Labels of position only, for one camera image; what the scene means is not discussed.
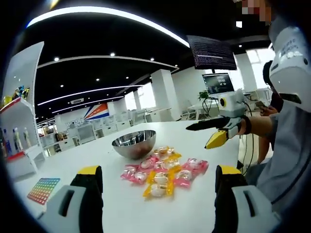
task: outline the bottle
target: bottle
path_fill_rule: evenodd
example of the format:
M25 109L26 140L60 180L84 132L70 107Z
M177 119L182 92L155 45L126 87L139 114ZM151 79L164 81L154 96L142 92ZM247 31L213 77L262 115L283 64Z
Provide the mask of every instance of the bottle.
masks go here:
M28 131L27 131L26 127L24 128L24 138L25 138L25 141L27 143L28 148L30 148L31 147L31 143L30 143L29 134L28 134Z
M17 128L13 129L13 133L14 133L14 145L15 145L15 149L18 153L18 152L23 151L23 146L22 146L20 138L19 138L18 129Z
M6 153L9 157L12 155L12 149L11 149L11 144L10 144L9 136L6 132L6 129L3 130L3 137L4 137L4 145L5 145Z

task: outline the white table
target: white table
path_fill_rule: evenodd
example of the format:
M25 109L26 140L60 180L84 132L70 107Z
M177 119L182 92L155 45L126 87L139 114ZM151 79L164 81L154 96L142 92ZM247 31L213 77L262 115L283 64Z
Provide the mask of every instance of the white table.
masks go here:
M206 150L204 146L215 129L187 131L195 121L142 123L109 136L74 147L47 158L38 174L15 183L17 192L37 216L42 205L27 199L28 192L42 178L61 178L55 192L64 184L70 184L76 172L85 166L100 165L103 170L103 229L105 233L206 233L214 228L215 171L219 164L236 166L239 137L228 140L220 148ZM124 165L138 163L118 155L112 148L115 138L129 132L152 129L156 131L155 148L171 146L182 154L180 162L188 158L209 162L205 175L198 176L190 190L175 189L174 198L145 201L146 188L131 186L120 178Z
M210 102L211 102L211 100L207 100L207 101L206 101L206 104L207 104L207 107L208 107L208 108L209 108L209 107L211 107L211 108L217 108L217 104L216 104L215 101L212 102L212 105L210 105ZM195 105L190 106L190 107L188 108L189 110L196 110L196 118L195 118L196 120L199 119L201 110L204 110L203 107L202 107L202 103L203 103L203 101L201 101L201 102L199 102L199 103L196 103Z

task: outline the gray shirt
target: gray shirt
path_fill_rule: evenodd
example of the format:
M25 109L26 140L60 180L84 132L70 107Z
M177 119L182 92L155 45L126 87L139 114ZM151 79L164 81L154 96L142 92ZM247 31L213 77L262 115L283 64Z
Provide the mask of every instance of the gray shirt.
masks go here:
M304 188L311 169L308 157L311 153L311 113L284 102L279 114L270 116L276 133L275 149L258 178L257 187L270 201L274 201L294 181L302 167L306 170L293 188L273 205L273 210L282 212L291 206L297 194Z

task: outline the curved light strip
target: curved light strip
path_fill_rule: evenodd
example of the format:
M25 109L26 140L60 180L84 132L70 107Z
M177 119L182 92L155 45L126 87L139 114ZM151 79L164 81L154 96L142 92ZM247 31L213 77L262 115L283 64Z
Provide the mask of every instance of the curved light strip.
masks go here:
M126 87L141 87L141 86L143 86L143 85L114 86L114 87L106 87L106 88L94 89L94 90L89 90L89 91L83 91L83 92L78 92L78 93L74 93L74 94L70 94L70 95L66 95L66 96L61 96L61 97L54 98L52 100L42 102L42 103L39 103L38 106L45 104L45 103L55 101L55 100L59 100L62 98L66 98L66 97L70 97L70 96L76 96L76 95L89 93L89 92L93 92L93 91L103 91L103 90L110 90L110 89L118 89L118 88L126 88Z
M37 69L42 68L42 67L46 67L52 64L56 64L56 63L60 63L60 62L67 62L67 61L74 61L74 60L79 60L79 59L90 59L90 58L111 58L111 59L124 59L124 60L133 60L133 61L140 61L140 62L149 62L149 63L154 63L154 64L158 64L158 65L162 65L162 66L167 66L167 67L171 67L174 68L175 71L179 70L179 67L175 67L175 66L171 66L169 64L165 64L165 63L161 63L161 62L155 62L155 61L150 61L147 59L141 59L141 58L135 58L135 57L122 57L122 56L109 56L109 55L88 55L88 56L77 56L77 57L69 57L69 58L63 58L56 61L51 61L51 62L47 62L44 64L41 64L37 67Z
M79 107L79 106L86 105L86 104L89 104L89 103L95 103L95 102L100 102L100 101L105 101L105 100L113 100L113 99L123 98L123 97L124 97L124 96L113 97L113 98L108 98L108 99L104 99L104 100L97 100L97 101L92 101L92 102L88 102L88 103L78 104L78 105L75 105L75 106L72 106L72 107L69 107L69 108L64 108L64 109L61 109L61 110L54 111L54 112L52 112L52 113L58 113L58 112L60 112L60 111L64 111L64 110L67 110L67 109L70 109L70 108Z
M111 8L106 8L106 7L98 7L98 6L74 6L74 7L67 7L67 8L63 8L63 9L58 9L58 10L54 10L54 11L50 11L47 12L43 15L40 15L36 18L34 18L33 20L31 20L29 22L29 24L27 25L27 27L30 27L31 25L40 22L42 20L45 20L47 18L51 18L54 16L60 16L60 15L64 15L64 14L70 14L70 13L102 13L102 14L108 14L108 15L115 15L115 16L120 16L120 17L124 17L124 18L128 18L143 24L146 24L150 27L153 27L163 33L165 33L166 35L169 35L170 37L174 38L175 40L179 41L180 43L182 43L183 45L187 46L188 48L190 48L189 43L187 41L185 41L184 39L180 38L179 36L177 36L176 34L172 33L171 31L167 30L166 28L153 23L150 20L147 20L143 17L125 12L125 11L119 11L119 10L115 10L115 9L111 9Z

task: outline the black ceiling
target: black ceiling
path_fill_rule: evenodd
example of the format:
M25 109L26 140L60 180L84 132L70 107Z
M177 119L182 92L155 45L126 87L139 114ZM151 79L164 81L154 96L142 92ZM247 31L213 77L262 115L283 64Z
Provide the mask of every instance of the black ceiling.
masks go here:
M259 21L258 16L242 15L241 9L232 0L202 2L173 4L145 0L92 2L61 0L55 9L81 5L119 9L153 21L185 40L188 34L231 40L268 33L268 27ZM236 21L243 21L243 27L237 28ZM194 65L191 50L180 42L139 22L111 15L78 13L52 17L26 29L22 38L19 50L44 41L40 65L53 61L54 57L63 59L74 56L109 55L111 52L115 52L116 56L147 60L154 57L157 62L171 66L178 65L180 69ZM268 45L269 41L259 41L245 43L242 49L238 48L238 45L233 45L232 48L235 53L240 53L246 48ZM102 100L107 98L107 94L109 97L115 97L121 89L82 94L40 106L37 106L38 103L91 89L129 85L160 68L174 70L148 62L107 58L58 62L42 67L37 71L35 83L35 109L37 117L40 117L38 121L42 120L41 117L53 117L53 111L71 106L67 104L70 100L78 98ZM149 81L147 77L140 83Z

